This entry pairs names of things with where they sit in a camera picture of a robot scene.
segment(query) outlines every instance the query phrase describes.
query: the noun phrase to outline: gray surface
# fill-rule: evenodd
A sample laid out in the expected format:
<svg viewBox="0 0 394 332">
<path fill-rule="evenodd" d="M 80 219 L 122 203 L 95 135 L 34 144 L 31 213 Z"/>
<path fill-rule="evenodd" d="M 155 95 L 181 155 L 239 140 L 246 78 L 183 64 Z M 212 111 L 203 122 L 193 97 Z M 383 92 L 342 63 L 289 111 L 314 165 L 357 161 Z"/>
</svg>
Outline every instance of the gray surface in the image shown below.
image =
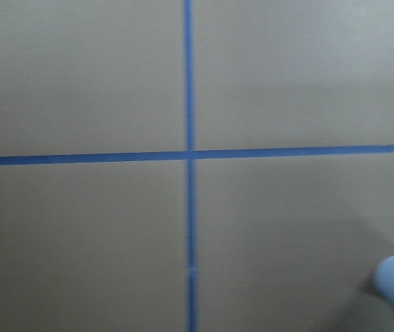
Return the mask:
<svg viewBox="0 0 394 332">
<path fill-rule="evenodd" d="M 394 154 L 199 160 L 201 332 L 394 332 Z"/>
<path fill-rule="evenodd" d="M 183 149 L 181 6 L 0 1 L 0 155 Z"/>
<path fill-rule="evenodd" d="M 394 1 L 195 2 L 198 149 L 394 144 Z"/>
<path fill-rule="evenodd" d="M 0 331 L 183 332 L 182 179 L 178 161 L 0 167 Z"/>
</svg>

